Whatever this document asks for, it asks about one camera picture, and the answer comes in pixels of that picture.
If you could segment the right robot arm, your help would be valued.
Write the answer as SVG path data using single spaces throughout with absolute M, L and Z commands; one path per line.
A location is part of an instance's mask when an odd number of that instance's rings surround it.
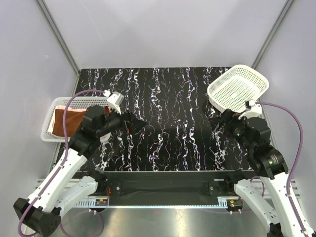
M 226 109 L 219 118 L 217 128 L 224 127 L 246 151 L 250 167 L 269 192 L 270 205 L 257 193 L 244 172 L 237 170 L 226 176 L 224 190 L 238 195 L 265 226 L 269 237 L 314 237 L 298 203 L 292 186 L 288 184 L 289 170 L 283 155 L 271 145 L 271 130 L 262 118 L 245 118 Z

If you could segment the brown towel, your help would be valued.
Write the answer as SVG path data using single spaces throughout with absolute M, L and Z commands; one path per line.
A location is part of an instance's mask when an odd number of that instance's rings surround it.
M 64 138 L 63 115 L 66 106 L 58 105 L 55 108 L 55 114 L 52 120 L 52 134 Z M 95 133 L 95 129 L 91 128 L 91 124 L 87 124 L 85 114 L 87 108 L 73 109 L 68 108 L 66 112 L 66 133 L 68 137 L 72 137 L 78 129 L 87 134 Z

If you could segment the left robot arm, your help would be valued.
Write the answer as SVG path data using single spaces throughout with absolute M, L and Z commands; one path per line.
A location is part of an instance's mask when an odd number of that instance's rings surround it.
M 48 237 L 54 233 L 65 214 L 84 197 L 94 193 L 102 195 L 107 188 L 102 174 L 92 172 L 81 181 L 64 190 L 71 178 L 101 145 L 101 137 L 117 130 L 136 134 L 147 125 L 131 112 L 109 114 L 101 106 L 90 106 L 58 163 L 41 185 L 28 198 L 19 197 L 13 208 L 19 226 L 26 225 L 35 234 Z

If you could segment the white towel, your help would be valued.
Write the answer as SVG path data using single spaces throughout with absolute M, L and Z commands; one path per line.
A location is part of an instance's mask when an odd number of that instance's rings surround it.
M 47 130 L 47 133 L 49 133 L 49 134 L 53 134 L 53 127 L 54 127 L 54 125 L 53 125 L 53 123 L 51 122 L 51 123 L 49 124 L 48 130 Z

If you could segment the pink towel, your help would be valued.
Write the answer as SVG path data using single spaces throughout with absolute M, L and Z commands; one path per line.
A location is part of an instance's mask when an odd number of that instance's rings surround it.
M 52 116 L 52 123 L 53 127 L 53 134 L 57 137 L 64 137 L 64 129 L 63 129 L 63 114 L 65 110 L 65 106 L 58 105 L 53 112 Z M 70 138 L 73 136 L 78 129 L 79 125 L 83 120 L 83 116 L 86 113 L 87 108 L 85 109 L 73 109 L 68 108 L 66 112 L 66 133 Z

